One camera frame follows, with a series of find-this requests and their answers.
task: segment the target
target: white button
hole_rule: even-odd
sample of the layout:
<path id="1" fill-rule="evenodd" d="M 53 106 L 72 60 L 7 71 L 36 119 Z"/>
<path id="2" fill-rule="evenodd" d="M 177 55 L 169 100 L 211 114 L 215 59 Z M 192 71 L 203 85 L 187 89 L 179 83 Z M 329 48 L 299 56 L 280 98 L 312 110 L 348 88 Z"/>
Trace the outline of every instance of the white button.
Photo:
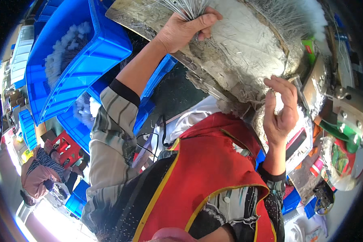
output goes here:
<path id="1" fill-rule="evenodd" d="M 223 201 L 224 201 L 225 203 L 230 203 L 230 198 L 229 198 L 229 197 L 224 197 Z"/>

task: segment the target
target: red plastic stool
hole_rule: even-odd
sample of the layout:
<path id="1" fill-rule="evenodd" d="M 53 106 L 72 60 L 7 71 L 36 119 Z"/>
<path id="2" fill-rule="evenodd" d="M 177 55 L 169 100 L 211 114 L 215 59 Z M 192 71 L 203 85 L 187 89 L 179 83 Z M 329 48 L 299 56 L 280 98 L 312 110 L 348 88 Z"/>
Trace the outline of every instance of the red plastic stool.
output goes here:
<path id="1" fill-rule="evenodd" d="M 79 158 L 82 158 L 82 156 L 79 155 L 81 147 L 66 133 L 66 131 L 63 131 L 56 139 L 54 139 L 53 145 L 58 141 L 59 146 L 56 151 L 61 154 L 60 163 L 62 166 L 65 161 L 69 159 L 69 162 L 64 166 L 64 168 L 67 169 L 72 164 L 77 162 Z"/>

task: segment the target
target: woman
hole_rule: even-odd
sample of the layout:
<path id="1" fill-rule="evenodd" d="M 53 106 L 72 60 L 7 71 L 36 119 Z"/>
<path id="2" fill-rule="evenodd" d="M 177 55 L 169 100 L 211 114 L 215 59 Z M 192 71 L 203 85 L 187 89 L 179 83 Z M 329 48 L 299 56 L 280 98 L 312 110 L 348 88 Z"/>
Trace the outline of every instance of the woman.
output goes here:
<path id="1" fill-rule="evenodd" d="M 50 140 L 44 148 L 37 146 L 32 150 L 33 156 L 22 165 L 22 187 L 20 195 L 27 206 L 34 206 L 48 192 L 52 191 L 54 182 L 64 182 L 70 193 L 78 175 L 83 177 L 83 172 L 78 166 L 65 170 L 60 165 L 60 154 L 53 149 Z"/>
<path id="2" fill-rule="evenodd" d="M 190 22 L 172 15 L 101 93 L 89 144 L 91 187 L 82 212 L 99 240 L 284 240 L 286 137 L 298 120 L 296 88 L 286 80 L 265 79 L 281 93 L 284 108 L 274 115 L 276 97 L 269 91 L 264 118 L 269 152 L 258 172 L 260 147 L 252 132 L 239 118 L 220 112 L 196 115 L 203 118 L 194 119 L 143 173 L 131 167 L 137 144 L 132 130 L 146 83 L 161 59 L 197 32 L 200 41 L 210 38 L 211 26 L 223 17 L 210 7 L 206 13 Z M 248 152 L 237 152 L 234 144 Z"/>

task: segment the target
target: pink jacket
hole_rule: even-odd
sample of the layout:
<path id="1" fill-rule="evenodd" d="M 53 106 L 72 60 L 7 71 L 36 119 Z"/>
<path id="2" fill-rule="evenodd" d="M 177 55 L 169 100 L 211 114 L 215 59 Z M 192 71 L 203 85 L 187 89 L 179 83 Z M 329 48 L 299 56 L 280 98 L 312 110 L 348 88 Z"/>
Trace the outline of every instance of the pink jacket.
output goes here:
<path id="1" fill-rule="evenodd" d="M 48 194 L 48 190 L 43 184 L 45 180 L 51 179 L 52 181 L 61 182 L 60 177 L 54 171 L 54 169 L 42 165 L 36 167 L 32 172 L 28 174 L 28 176 L 26 175 L 29 167 L 31 166 L 31 163 L 35 160 L 36 154 L 38 153 L 39 149 L 39 146 L 36 147 L 33 150 L 34 156 L 29 158 L 28 161 L 22 165 L 21 174 L 22 187 L 35 199 L 39 199 L 40 197 Z"/>

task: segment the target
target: metal wire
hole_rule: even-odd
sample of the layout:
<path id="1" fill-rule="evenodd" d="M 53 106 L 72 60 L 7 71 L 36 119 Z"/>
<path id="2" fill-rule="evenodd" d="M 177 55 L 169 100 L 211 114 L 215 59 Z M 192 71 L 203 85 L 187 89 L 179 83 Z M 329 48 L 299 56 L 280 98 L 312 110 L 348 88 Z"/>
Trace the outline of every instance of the metal wire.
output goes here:
<path id="1" fill-rule="evenodd" d="M 197 19 L 205 13 L 211 0 L 155 0 L 173 12 L 179 14 L 185 21 Z"/>

